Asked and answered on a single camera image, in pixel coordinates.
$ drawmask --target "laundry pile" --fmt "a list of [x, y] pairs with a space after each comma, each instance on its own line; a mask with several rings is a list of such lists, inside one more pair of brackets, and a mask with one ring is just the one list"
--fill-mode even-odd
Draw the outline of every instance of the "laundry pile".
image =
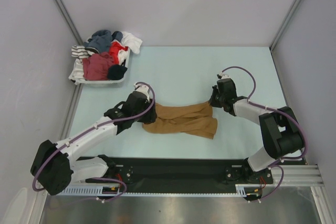
[[71, 56], [76, 57], [69, 76], [75, 84], [79, 80], [120, 80], [127, 71], [125, 62], [129, 50], [139, 54], [142, 40], [126, 31], [99, 30], [81, 46], [73, 46]]

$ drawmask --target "light blue table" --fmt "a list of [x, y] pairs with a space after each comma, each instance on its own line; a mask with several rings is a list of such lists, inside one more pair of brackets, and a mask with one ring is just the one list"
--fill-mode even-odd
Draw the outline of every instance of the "light blue table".
[[[96, 88], [84, 86], [71, 135], [90, 126], [109, 108], [124, 101], [137, 81], [149, 83], [158, 103], [184, 106], [209, 100], [216, 75], [226, 67], [248, 69], [257, 81], [252, 100], [264, 105], [286, 105], [267, 47], [142, 47], [131, 55], [125, 82]], [[253, 82], [243, 71], [227, 72], [238, 95], [248, 96]], [[151, 134], [140, 123], [106, 140], [86, 155], [153, 158], [246, 158], [262, 147], [260, 127], [214, 108], [218, 129], [213, 140], [184, 133]]]

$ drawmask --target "metal frame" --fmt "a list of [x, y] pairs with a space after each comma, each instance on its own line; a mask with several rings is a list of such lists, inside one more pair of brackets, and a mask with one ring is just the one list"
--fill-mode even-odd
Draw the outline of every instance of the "metal frame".
[[[281, 167], [285, 172], [284, 179], [280, 185], [281, 187], [324, 187], [320, 170], [317, 165], [282, 165]], [[272, 185], [267, 185], [267, 187], [276, 186], [281, 178], [280, 169], [272, 168], [271, 172], [274, 183]], [[239, 184], [238, 186], [255, 187], [255, 185], [251, 184]]]
[[284, 34], [286, 28], [288, 27], [291, 19], [293, 18], [294, 14], [296, 13], [296, 11], [297, 11], [301, 2], [302, 2], [302, 0], [294, 0], [292, 6], [289, 8], [289, 11], [288, 11], [287, 15], [285, 16], [285, 19], [283, 20], [279, 30], [277, 31], [277, 34], [276, 34], [275, 38], [273, 39], [273, 41], [272, 41], [272, 43], [269, 47], [271, 52], [274, 51], [274, 48], [277, 46], [277, 43], [279, 42], [280, 38]]
[[336, 217], [325, 187], [312, 187], [317, 211], [322, 224], [336, 223]]
[[72, 35], [74, 36], [75, 40], [77, 41], [77, 43], [79, 45], [82, 45], [83, 44], [83, 41], [77, 31], [77, 28], [75, 27], [75, 24], [74, 22], [72, 21], [64, 3], [62, 0], [54, 0], [55, 1], [55, 4], [57, 6], [57, 8], [59, 9], [59, 11], [61, 12], [65, 22], [67, 23]]
[[[74, 36], [76, 42], [78, 44], [82, 44], [82, 39], [63, 3], [62, 0], [54, 0], [56, 6], [58, 7], [59, 11], [61, 12], [67, 26], [69, 27], [72, 35]], [[286, 17], [284, 18], [284, 21], [282, 22], [272, 44], [270, 45], [270, 51], [271, 53], [273, 52], [274, 48], [276, 47], [278, 41], [280, 40], [280, 38], [282, 37], [282, 35], [284, 34], [284, 31], [286, 30], [286, 28], [288, 27], [293, 15], [295, 14], [296, 10], [298, 9], [300, 3], [302, 0], [295, 0], [288, 12], [288, 14], [286, 15]], [[82, 86], [76, 86], [69, 108], [68, 108], [68, 113], [66, 115], [63, 127], [62, 127], [62, 132], [61, 132], [61, 138], [65, 138], [69, 135], [70, 129], [71, 129], [71, 125], [72, 125], [72, 121], [74, 119], [74, 115], [76, 112], [76, 108], [77, 108], [77, 104], [80, 98], [80, 94], [81, 94], [81, 90], [82, 90]], [[318, 167], [316, 165], [314, 166], [305, 166], [305, 165], [284, 165], [282, 166], [284, 168], [285, 171], [285, 178], [281, 184], [281, 186], [310, 186], [311, 190], [313, 192], [313, 196], [317, 205], [317, 209], [321, 218], [322, 223], [336, 223], [336, 219], [335, 219], [335, 215], [333, 213], [333, 210], [331, 208], [331, 204], [330, 201], [328, 199], [327, 193], [326, 193], [326, 189], [324, 188], [324, 184], [320, 175], [320, 172], [318, 170]], [[273, 185], [268, 185], [268, 186], [275, 186], [281, 176], [281, 172], [278, 169], [272, 169], [272, 175], [274, 178], [275, 183]], [[81, 185], [71, 185], [71, 187], [75, 187], [77, 188], [78, 186], [92, 186], [92, 185], [88, 185], [88, 184], [81, 184]], [[236, 185], [237, 188], [237, 195], [227, 195], [227, 194], [219, 194], [219, 197], [241, 197], [244, 196], [245, 191], [244, 191], [244, 187], [249, 187], [251, 185]], [[47, 193], [46, 192], [39, 192], [37, 194], [36, 197], [36, 201], [32, 210], [32, 213], [30, 215], [30, 219], [29, 219], [29, 224], [31, 223], [39, 223], [42, 213], [43, 213], [43, 208], [44, 208], [44, 204], [47, 198]], [[213, 196], [213, 195], [161, 195], [161, 194], [126, 194], [128, 196], [170, 196], [170, 197], [176, 197], [176, 196]]]

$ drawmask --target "red wire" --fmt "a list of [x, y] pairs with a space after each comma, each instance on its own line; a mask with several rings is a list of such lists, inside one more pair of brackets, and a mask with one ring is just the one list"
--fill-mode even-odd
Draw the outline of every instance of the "red wire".
[[121, 178], [121, 176], [120, 176], [119, 173], [116, 174], [116, 177], [118, 178], [118, 180], [122, 181], [122, 178]]
[[266, 181], [264, 180], [264, 178], [262, 176], [260, 177], [259, 180], [260, 180], [260, 185], [261, 185], [262, 182], [264, 183], [264, 186], [261, 188], [261, 189], [264, 189], [266, 187], [266, 185], [267, 185]]

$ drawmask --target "white basket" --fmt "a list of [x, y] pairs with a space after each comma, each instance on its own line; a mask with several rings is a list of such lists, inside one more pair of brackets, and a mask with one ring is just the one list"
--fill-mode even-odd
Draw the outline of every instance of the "white basket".
[[107, 80], [107, 81], [87, 81], [87, 80], [76, 80], [78, 83], [82, 83], [82, 84], [90, 84], [91, 86], [95, 86], [95, 87], [104, 87], [106, 85], [109, 84], [114, 84], [114, 83], [120, 83], [123, 82], [125, 80], [126, 74], [130, 71], [130, 69], [128, 69], [128, 62], [130, 60], [130, 49], [127, 49], [127, 57], [126, 57], [126, 62], [125, 62], [125, 67], [127, 67], [127, 71], [124, 75], [124, 77], [120, 80], [116, 80], [116, 81], [112, 81], [112, 80]]

